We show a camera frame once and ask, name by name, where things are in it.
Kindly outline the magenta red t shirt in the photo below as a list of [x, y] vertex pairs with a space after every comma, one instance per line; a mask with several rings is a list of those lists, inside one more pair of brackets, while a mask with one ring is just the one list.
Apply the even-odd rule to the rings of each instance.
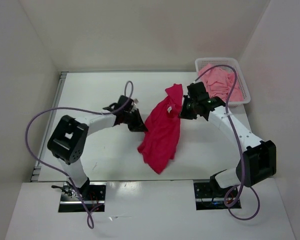
[[158, 175], [175, 158], [180, 139], [183, 87], [174, 84], [165, 89], [166, 97], [160, 101], [145, 120], [147, 131], [137, 151], [144, 163]]

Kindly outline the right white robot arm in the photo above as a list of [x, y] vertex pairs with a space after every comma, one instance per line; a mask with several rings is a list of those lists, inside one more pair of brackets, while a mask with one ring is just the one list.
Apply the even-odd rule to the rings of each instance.
[[236, 167], [220, 171], [210, 177], [209, 191], [222, 196], [233, 186], [252, 187], [277, 172], [277, 149], [271, 141], [264, 141], [246, 128], [226, 107], [219, 97], [210, 97], [202, 82], [187, 86], [181, 119], [194, 120], [198, 116], [217, 127], [228, 140], [240, 147], [240, 160]]

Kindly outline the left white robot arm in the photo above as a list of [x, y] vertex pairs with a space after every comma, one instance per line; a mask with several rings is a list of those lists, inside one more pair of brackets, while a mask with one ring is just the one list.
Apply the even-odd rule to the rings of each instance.
[[77, 199], [84, 200], [90, 194], [90, 179], [81, 162], [87, 137], [120, 124], [126, 124], [131, 132], [148, 131], [135, 101], [124, 95], [119, 97], [118, 102], [104, 107], [100, 114], [79, 118], [64, 115], [58, 122], [47, 148], [59, 160]]

